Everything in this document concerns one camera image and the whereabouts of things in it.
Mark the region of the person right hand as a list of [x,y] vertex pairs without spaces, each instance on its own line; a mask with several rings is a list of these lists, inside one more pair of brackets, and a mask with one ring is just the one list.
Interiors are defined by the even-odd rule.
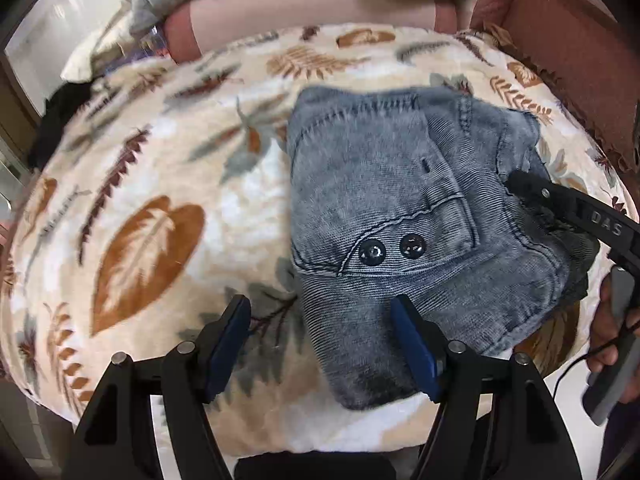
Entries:
[[[590,325],[589,350],[600,348],[618,334],[618,324],[612,313],[611,296],[611,275],[608,274],[601,283],[600,302]],[[586,362],[591,373],[600,373],[603,367],[614,365],[617,358],[617,350],[610,347],[590,356]],[[620,403],[627,404],[637,401],[639,391],[639,370],[636,370],[634,376],[627,382],[626,389],[620,397]]]

